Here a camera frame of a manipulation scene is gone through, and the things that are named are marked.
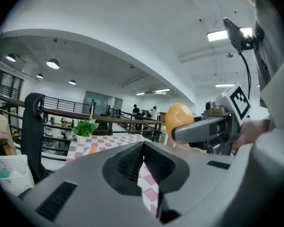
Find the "person's grey clothing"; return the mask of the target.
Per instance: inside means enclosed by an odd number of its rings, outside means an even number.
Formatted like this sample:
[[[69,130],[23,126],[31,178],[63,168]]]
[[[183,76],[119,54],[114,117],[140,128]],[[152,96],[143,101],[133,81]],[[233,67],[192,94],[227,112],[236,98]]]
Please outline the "person's grey clothing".
[[[260,105],[268,109],[273,126],[284,129],[284,22],[267,0],[256,0],[255,9]]]

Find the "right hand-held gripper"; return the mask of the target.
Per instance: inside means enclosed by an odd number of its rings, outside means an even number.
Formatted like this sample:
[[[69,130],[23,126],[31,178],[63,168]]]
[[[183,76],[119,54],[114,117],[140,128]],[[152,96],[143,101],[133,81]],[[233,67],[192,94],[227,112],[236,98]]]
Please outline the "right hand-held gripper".
[[[208,152],[230,155],[250,110],[249,99],[237,83],[207,102],[203,115],[194,116],[194,123],[173,129],[172,139],[178,143],[206,141]]]

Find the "brown potato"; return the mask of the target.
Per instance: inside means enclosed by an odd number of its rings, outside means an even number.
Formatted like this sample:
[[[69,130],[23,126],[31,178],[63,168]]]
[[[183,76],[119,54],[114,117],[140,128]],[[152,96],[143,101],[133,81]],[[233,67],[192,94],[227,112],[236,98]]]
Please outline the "brown potato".
[[[166,131],[169,139],[176,144],[184,145],[187,142],[180,142],[172,138],[172,130],[176,127],[180,127],[187,124],[192,124],[195,119],[190,109],[185,104],[174,104],[172,105],[165,115]]]

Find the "brown handrail black railing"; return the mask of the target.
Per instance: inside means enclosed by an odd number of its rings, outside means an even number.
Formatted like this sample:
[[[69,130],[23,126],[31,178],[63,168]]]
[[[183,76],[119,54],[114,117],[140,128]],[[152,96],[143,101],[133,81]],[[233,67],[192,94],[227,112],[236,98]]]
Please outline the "brown handrail black railing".
[[[0,94],[0,112],[6,113],[12,117],[18,118],[18,119],[23,119],[22,116],[19,116],[18,114],[15,113],[10,113],[9,111],[5,111],[4,109],[10,109],[14,107],[21,107],[25,108],[24,102],[17,100],[15,98],[7,97],[3,94]],[[88,114],[82,114],[82,113],[73,113],[73,112],[66,112],[66,111],[60,111],[56,109],[49,109],[49,108],[43,108],[43,115],[47,116],[48,114],[50,115],[55,115],[55,116],[61,116],[61,117],[66,117],[69,119],[74,119],[74,120],[89,120],[91,117]],[[124,117],[123,114],[127,114],[130,116],[130,118]],[[97,123],[103,122],[107,124],[107,129],[106,130],[95,130],[95,133],[102,133],[106,135],[113,135],[113,133],[139,133],[143,135],[142,130],[134,130],[134,126],[136,124],[142,124],[145,125],[149,128],[150,130],[147,130],[146,132],[151,132],[152,133],[152,141],[159,142],[159,137],[160,134],[163,133],[162,129],[162,122],[161,121],[153,121],[151,119],[145,119],[142,118],[142,120],[138,121],[135,120],[133,114],[125,113],[122,111],[118,111],[116,109],[108,109],[108,116],[113,116],[113,117],[104,117],[104,116],[92,116],[92,119],[95,119]],[[124,131],[115,131],[112,129],[113,123],[119,124],[121,126],[124,126]],[[58,158],[57,155],[49,154],[49,156],[42,155],[43,158],[47,158],[50,160],[56,160],[56,161],[66,161],[65,158]]]

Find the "long ceiling strip light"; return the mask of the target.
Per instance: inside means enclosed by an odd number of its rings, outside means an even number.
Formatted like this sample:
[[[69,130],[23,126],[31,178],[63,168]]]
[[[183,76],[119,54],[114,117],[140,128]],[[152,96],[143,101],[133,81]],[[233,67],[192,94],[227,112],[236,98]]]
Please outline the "long ceiling strip light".
[[[242,27],[240,31],[244,34],[244,37],[252,36],[252,28],[251,27]],[[209,32],[207,34],[207,38],[209,42],[218,41],[222,39],[227,39],[228,34],[226,30],[220,30],[215,32]]]

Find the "black high-back office chair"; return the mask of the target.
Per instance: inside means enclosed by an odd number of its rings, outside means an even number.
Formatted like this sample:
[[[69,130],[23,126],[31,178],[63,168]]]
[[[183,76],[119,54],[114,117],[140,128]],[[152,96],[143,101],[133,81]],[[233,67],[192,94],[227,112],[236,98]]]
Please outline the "black high-back office chair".
[[[48,173],[42,165],[44,121],[42,118],[45,95],[30,93],[24,101],[21,132],[21,154],[27,156],[28,166],[35,183]]]

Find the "black tablet screen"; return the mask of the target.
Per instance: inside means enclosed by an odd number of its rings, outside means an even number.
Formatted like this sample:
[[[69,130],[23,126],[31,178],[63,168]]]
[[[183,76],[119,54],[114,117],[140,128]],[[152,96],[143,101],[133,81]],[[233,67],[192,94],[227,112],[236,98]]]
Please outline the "black tablet screen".
[[[223,23],[224,23],[228,38],[231,41],[231,44],[237,50],[238,54],[241,54],[243,51],[242,45],[241,45],[241,40],[243,37],[240,31],[240,28],[237,27],[232,21],[230,21],[226,17],[223,19]]]

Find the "teal plastic bottle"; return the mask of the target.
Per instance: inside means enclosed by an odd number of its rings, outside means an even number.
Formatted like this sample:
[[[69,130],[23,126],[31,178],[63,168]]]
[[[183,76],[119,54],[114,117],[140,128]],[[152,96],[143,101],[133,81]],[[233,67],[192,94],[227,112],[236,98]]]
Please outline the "teal plastic bottle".
[[[9,178],[9,173],[1,162],[0,162],[0,178]]]

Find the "green potted plant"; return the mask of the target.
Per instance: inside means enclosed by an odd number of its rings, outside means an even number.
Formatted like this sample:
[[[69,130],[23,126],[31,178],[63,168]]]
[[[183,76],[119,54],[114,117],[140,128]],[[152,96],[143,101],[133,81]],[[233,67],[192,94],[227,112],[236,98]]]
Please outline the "green potted plant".
[[[97,123],[95,119],[92,119],[92,116],[89,120],[78,121],[77,126],[73,129],[77,142],[79,144],[85,144],[87,140],[92,139],[92,134],[98,126],[99,123]]]

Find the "pink checkered tablecloth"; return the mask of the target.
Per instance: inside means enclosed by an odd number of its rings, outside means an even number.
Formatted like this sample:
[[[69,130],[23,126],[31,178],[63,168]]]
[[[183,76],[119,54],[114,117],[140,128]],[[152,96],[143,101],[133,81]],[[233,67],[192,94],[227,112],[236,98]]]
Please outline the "pink checkered tablecloth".
[[[66,163],[84,156],[83,153],[92,145],[97,145],[100,151],[139,141],[149,141],[139,134],[121,134],[117,136],[92,136],[85,144],[79,144],[76,137],[71,140],[66,157]],[[147,166],[142,164],[137,185],[142,189],[142,201],[149,212],[156,216],[158,207],[159,187],[150,174]]]

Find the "person's right hand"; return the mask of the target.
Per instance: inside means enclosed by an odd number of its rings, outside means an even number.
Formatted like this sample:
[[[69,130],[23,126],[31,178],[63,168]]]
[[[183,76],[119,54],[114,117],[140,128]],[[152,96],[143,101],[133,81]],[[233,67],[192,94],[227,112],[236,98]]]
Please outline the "person's right hand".
[[[269,131],[271,120],[247,119],[241,127],[239,138],[232,144],[232,150],[238,150],[241,146],[254,143],[258,137]]]

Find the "black balcony railing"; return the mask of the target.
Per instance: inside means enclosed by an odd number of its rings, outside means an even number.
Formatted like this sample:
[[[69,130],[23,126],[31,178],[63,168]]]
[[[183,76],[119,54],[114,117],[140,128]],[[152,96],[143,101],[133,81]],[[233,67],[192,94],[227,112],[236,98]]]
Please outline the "black balcony railing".
[[[89,104],[83,104],[48,96],[44,98],[44,107],[78,114],[91,114],[90,110],[92,108],[92,106]]]

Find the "white perforated plastic basket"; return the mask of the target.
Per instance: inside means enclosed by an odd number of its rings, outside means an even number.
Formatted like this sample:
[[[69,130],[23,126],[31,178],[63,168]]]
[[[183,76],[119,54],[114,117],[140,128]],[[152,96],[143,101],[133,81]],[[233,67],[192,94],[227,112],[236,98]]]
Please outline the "white perforated plastic basket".
[[[0,156],[0,162],[8,173],[19,171],[23,174],[19,178],[0,178],[0,184],[5,191],[19,196],[26,190],[34,187],[35,183],[26,155]]]

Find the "small white plate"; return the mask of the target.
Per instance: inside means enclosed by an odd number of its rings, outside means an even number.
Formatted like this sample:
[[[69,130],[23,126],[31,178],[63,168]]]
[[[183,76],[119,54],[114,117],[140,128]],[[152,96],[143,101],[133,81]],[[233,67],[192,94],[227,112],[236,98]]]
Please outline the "small white plate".
[[[87,149],[84,151],[83,155],[84,155],[84,156],[89,155],[89,151],[90,151],[90,148],[87,148]]]

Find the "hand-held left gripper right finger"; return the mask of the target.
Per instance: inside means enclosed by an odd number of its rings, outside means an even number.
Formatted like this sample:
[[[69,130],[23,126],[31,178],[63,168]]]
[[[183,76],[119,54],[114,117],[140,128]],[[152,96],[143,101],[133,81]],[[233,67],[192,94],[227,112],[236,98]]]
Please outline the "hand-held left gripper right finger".
[[[250,146],[235,157],[144,143],[144,162],[159,187],[158,215],[168,227],[217,227],[234,199]]]

